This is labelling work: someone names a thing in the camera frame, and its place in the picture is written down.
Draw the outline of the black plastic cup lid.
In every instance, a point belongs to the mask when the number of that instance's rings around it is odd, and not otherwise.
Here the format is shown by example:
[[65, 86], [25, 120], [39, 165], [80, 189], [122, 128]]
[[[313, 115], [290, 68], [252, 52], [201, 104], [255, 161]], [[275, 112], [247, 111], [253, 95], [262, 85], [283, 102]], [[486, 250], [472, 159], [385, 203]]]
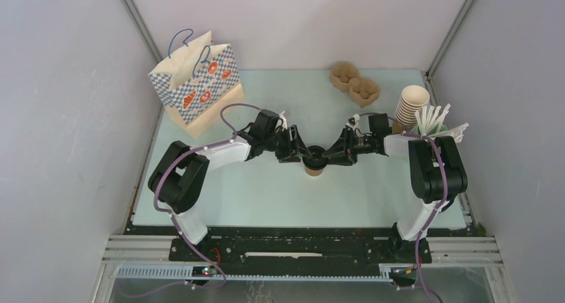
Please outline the black plastic cup lid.
[[306, 168], [311, 170], [322, 170], [328, 164], [328, 159], [323, 157], [326, 149], [319, 145], [310, 145], [308, 147], [310, 156], [302, 157], [302, 162]]

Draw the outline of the brown paper cup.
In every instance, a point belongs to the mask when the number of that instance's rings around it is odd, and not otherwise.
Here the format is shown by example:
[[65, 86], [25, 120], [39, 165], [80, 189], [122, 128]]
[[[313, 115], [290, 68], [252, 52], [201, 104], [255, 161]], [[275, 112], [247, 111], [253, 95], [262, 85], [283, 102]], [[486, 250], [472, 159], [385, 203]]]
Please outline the brown paper cup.
[[312, 177], [316, 177], [322, 174], [322, 172], [324, 171], [325, 167], [308, 167], [307, 165], [304, 166], [304, 170], [305, 172]]

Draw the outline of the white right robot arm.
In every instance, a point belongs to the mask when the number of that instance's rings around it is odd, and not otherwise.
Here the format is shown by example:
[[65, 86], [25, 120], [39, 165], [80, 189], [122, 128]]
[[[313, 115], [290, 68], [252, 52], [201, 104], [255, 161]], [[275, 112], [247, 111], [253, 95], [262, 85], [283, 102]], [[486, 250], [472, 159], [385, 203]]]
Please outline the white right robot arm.
[[414, 203], [394, 225], [396, 238], [387, 244], [388, 255], [404, 262], [414, 253], [412, 241], [425, 238], [436, 215], [465, 192], [468, 177], [450, 135], [430, 137], [402, 131], [394, 134], [385, 113], [367, 113], [369, 132], [358, 129], [360, 115], [349, 118], [336, 142], [322, 154], [328, 163], [351, 166], [360, 154], [401, 156], [408, 159]]

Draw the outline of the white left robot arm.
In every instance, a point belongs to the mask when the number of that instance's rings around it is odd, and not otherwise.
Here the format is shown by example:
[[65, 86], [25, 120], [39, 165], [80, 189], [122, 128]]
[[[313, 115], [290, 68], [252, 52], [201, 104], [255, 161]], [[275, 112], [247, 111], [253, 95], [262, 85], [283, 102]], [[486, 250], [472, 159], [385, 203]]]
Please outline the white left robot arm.
[[236, 162], [246, 162], [273, 152], [280, 163], [300, 162], [311, 152], [298, 129], [288, 125], [284, 115], [270, 110], [259, 111], [245, 128], [234, 131], [230, 139], [201, 147], [181, 141], [171, 143], [151, 174], [148, 187], [153, 192], [155, 210], [164, 212], [185, 239], [185, 252], [193, 260], [204, 260], [211, 251], [205, 238], [208, 228], [196, 203], [206, 175]]

